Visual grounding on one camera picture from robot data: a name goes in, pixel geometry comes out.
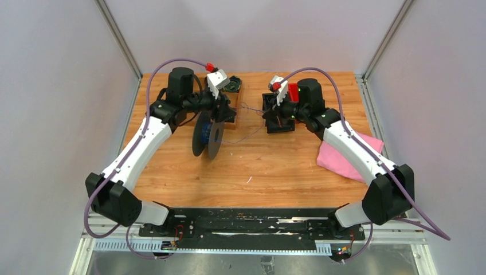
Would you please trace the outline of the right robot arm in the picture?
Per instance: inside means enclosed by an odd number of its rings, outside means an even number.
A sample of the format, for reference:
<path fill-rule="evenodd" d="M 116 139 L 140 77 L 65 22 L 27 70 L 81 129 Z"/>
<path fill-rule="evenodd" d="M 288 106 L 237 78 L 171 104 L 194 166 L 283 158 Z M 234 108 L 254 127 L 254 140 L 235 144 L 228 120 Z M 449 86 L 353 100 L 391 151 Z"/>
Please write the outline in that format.
<path fill-rule="evenodd" d="M 329 234 L 341 239 L 352 226 L 382 225 L 412 208 L 414 174 L 406 164 L 397 166 L 366 143 L 351 129 L 341 114 L 325 106 L 322 86 L 314 78 L 297 82 L 299 100 L 291 101 L 289 84 L 274 76 L 268 87 L 273 92 L 263 117 L 275 123 L 297 120 L 320 140 L 336 149 L 364 179 L 367 192 L 360 202 L 338 207 L 328 215 Z"/>

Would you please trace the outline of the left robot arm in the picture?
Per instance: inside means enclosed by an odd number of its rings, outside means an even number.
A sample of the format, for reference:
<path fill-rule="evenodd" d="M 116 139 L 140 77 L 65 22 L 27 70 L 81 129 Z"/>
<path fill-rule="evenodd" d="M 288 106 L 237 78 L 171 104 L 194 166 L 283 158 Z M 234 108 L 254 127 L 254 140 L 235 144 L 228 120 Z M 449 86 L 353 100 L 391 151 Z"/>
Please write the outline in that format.
<path fill-rule="evenodd" d="M 157 149 L 180 127 L 188 113 L 199 116 L 195 123 L 192 150 L 195 156 L 207 151 L 213 160 L 221 146 L 227 119 L 236 115 L 222 89 L 230 79 L 222 69 L 214 68 L 206 76 L 206 86 L 193 91 L 196 76 L 185 67 L 174 68 L 168 86 L 150 104 L 140 128 L 120 155 L 101 173 L 90 173 L 85 185 L 89 210 L 121 226 L 153 224 L 162 237 L 175 231 L 173 210 L 161 203 L 142 201 L 133 194 L 137 181 Z"/>

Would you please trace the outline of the grey filament spool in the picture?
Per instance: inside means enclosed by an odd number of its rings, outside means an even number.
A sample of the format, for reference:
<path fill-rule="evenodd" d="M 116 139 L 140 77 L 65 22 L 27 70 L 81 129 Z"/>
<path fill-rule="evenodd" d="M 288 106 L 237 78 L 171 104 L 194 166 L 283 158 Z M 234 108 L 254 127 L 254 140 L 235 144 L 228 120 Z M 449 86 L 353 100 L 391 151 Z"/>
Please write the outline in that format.
<path fill-rule="evenodd" d="M 201 112 L 193 132 L 193 155 L 200 156 L 207 151 L 209 159 L 214 160 L 220 150 L 224 130 L 224 121 L 216 122 L 211 118 L 209 112 Z"/>

